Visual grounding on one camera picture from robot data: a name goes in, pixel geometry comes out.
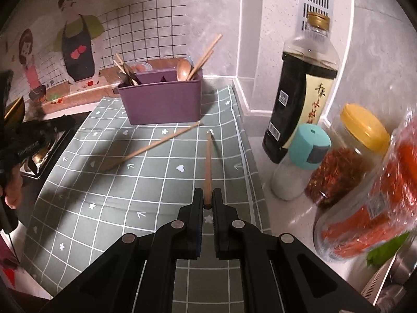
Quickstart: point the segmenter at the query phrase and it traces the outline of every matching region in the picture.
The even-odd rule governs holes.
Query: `barcode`
[[[287,93],[285,93],[284,91],[280,91],[279,92],[279,97],[278,97],[278,101],[280,102],[280,103],[282,103],[283,105],[284,105],[284,107],[286,107],[286,104],[287,104],[287,102],[288,102],[288,94]]]
[[[275,126],[272,124],[272,122],[268,125],[268,130],[271,132],[272,136],[275,138],[275,140],[279,140],[279,137],[281,136],[281,133],[278,132],[278,129],[275,128]]]
[[[369,217],[371,220],[376,218],[387,208],[387,203],[384,197],[381,194],[377,194],[370,198],[366,204],[366,209],[368,210]]]

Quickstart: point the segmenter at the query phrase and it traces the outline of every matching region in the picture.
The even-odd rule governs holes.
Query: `human hand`
[[[5,202],[11,209],[17,209],[23,199],[22,194],[23,179],[20,175],[20,166],[14,166],[11,176],[5,187]],[[3,188],[0,187],[0,196],[3,196]]]

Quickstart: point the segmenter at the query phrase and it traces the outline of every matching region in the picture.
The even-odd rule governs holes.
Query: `purple container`
[[[177,81],[176,69],[137,73],[139,86],[119,85],[132,125],[200,120],[203,71],[192,81]]]

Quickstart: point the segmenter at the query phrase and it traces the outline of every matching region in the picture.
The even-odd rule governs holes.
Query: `yellow label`
[[[283,148],[288,148],[295,135],[295,131],[302,123],[312,123],[316,125],[324,109],[330,90],[332,89],[334,79],[325,79],[306,74],[306,98],[304,99],[303,110],[294,132]]]

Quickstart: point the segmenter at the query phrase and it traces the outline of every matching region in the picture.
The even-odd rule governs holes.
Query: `white star pattern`
[[[213,223],[213,217],[211,215],[205,216],[205,223],[206,224],[212,224]]]

